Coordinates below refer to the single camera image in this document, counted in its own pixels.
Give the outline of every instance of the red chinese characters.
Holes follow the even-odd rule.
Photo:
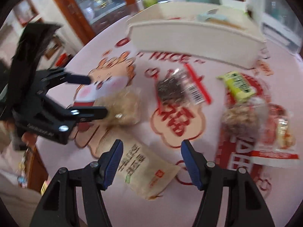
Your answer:
[[[195,116],[186,107],[181,107],[179,111],[177,111],[177,108],[179,107],[176,105],[168,105],[161,113],[161,121],[169,119],[167,126],[170,127],[176,136],[180,137],[184,134],[186,126],[190,124],[191,119],[195,118]]]

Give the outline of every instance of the round table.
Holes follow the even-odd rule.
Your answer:
[[[221,149],[220,118],[225,108],[226,94],[223,82],[216,77],[229,71],[238,70],[251,76],[254,80],[265,81],[267,86],[270,86],[272,103],[282,105],[293,112],[291,126],[300,145],[303,141],[301,122],[303,120],[301,110],[303,93],[298,86],[303,85],[303,77],[299,62],[285,49],[272,42],[267,43],[271,54],[271,58],[267,60],[270,69],[263,68],[258,74],[256,70],[243,70],[188,54],[139,52],[132,42],[125,38],[127,19],[128,17],[119,20],[97,35],[73,58],[67,65],[66,71],[88,74],[99,65],[110,64],[110,59],[113,57],[122,59],[120,67],[113,67],[111,74],[113,76],[126,75],[129,78],[129,85],[141,88],[141,99],[144,106],[141,122],[135,126],[125,127],[125,129],[172,164],[182,160],[178,145],[183,139],[188,138],[195,138],[191,143],[196,151],[203,152],[207,160],[216,161],[222,167],[234,169],[241,166],[241,163],[246,164],[251,172],[254,171],[253,178],[266,199],[276,226],[285,226],[303,199],[302,164],[300,163],[296,169],[253,168],[249,161],[241,160],[243,158],[241,153],[247,152],[249,149],[247,144],[229,141],[229,146]],[[212,103],[207,105],[204,102],[195,107],[196,110],[192,111],[196,114],[195,118],[200,120],[198,125],[193,126],[196,122],[195,119],[192,119],[191,123],[184,127],[183,132],[176,134],[172,127],[161,123],[155,112],[157,109],[155,82],[150,76],[158,71],[159,77],[164,78],[171,70],[181,68],[185,62],[189,62],[201,76],[203,85],[212,97]],[[73,104],[77,88],[77,85],[65,83],[51,89],[48,96],[67,107]],[[76,102],[81,102],[81,97],[76,97]],[[79,148],[74,141],[61,145],[40,137],[37,146],[51,177],[60,167],[64,166],[69,170],[74,170],[83,168],[96,160],[91,155],[88,146]],[[301,153],[302,146],[298,146],[298,150]],[[188,185],[190,178],[185,170],[180,171],[178,178],[179,180],[172,180],[162,193],[162,197],[147,201],[141,199],[122,180],[115,177],[108,190],[102,192],[112,225],[123,227],[192,226],[203,192],[200,192],[195,186]],[[218,226],[224,226],[227,199],[228,190],[225,190]],[[77,189],[77,200],[79,216],[85,220],[81,189]]]

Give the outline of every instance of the yellow-green wrapper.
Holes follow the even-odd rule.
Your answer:
[[[225,75],[219,76],[218,79],[224,81],[225,86],[238,102],[244,102],[256,93],[242,74],[237,71],[228,72]]]

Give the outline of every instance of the glass door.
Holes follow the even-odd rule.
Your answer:
[[[75,0],[96,34],[129,15],[125,0]]]

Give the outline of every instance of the red and white snack package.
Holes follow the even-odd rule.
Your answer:
[[[269,117],[250,156],[259,165],[290,168],[299,163],[289,114],[282,106],[269,104]]]

